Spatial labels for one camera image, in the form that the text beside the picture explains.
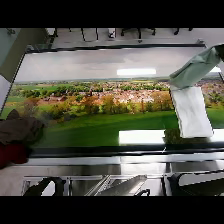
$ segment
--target black border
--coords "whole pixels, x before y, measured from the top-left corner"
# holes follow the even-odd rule
[[[136,45],[107,45],[107,46],[90,46],[90,47],[72,47],[72,48],[55,48],[52,49],[52,43],[45,44],[47,49],[26,49],[22,55],[20,63],[16,69],[12,79],[10,89],[2,106],[2,113],[7,101],[9,92],[11,91],[14,80],[17,76],[19,68],[26,54],[46,53],[59,51],[77,51],[77,50],[100,50],[100,49],[122,49],[122,48],[153,48],[153,47],[200,47],[207,48],[205,43],[196,44],[136,44]],[[206,148],[206,144],[188,144],[188,145],[138,145],[138,146],[98,146],[98,147],[62,147],[62,148],[34,148],[29,158],[71,158],[71,157],[110,157],[110,156],[140,156],[140,155],[170,155],[170,154],[194,154],[194,153],[211,153],[223,152],[223,143],[210,143],[209,146],[214,148]]]

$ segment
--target screen image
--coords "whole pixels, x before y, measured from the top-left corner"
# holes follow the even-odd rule
[[[119,146],[119,132],[129,130],[178,133],[168,76],[195,52],[184,57],[180,53],[179,59],[170,64],[164,52],[163,62],[158,62],[155,55],[160,51],[116,49],[28,54],[1,118],[16,109],[20,116],[40,119],[45,124],[44,135],[34,148]],[[172,49],[166,51],[168,58]],[[128,73],[130,69],[145,68],[155,68],[156,74]],[[127,74],[119,75],[124,70]],[[207,75],[196,85],[202,88],[213,129],[222,129],[224,84],[220,76]]]

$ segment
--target white cloth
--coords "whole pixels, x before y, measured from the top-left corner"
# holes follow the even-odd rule
[[[213,135],[200,87],[171,90],[171,96],[182,138],[211,137]]]

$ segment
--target sky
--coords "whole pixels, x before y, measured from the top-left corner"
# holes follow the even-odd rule
[[[120,78],[118,69],[154,68],[169,76],[202,48],[136,48],[27,54],[15,82]]]

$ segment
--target black frame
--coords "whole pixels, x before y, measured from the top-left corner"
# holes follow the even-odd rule
[[[205,43],[196,44],[137,44],[137,45],[108,45],[108,46],[90,46],[90,47],[71,47],[71,48],[56,48],[52,49],[49,44],[48,49],[26,49],[23,54],[19,66],[12,79],[10,89],[5,98],[4,104],[0,111],[5,106],[9,92],[11,91],[14,80],[17,76],[23,58],[26,54],[59,52],[59,51],[77,51],[77,50],[100,50],[100,49],[122,49],[122,48],[154,48],[154,47],[200,47],[207,48]],[[214,148],[206,148],[206,144],[189,144],[189,145],[137,145],[137,146],[96,146],[96,147],[62,147],[62,148],[35,148],[30,154],[30,158],[70,158],[70,157],[108,157],[108,156],[141,156],[141,155],[171,155],[171,154],[194,154],[194,153],[211,153],[223,152],[223,143],[210,143],[209,146]]]

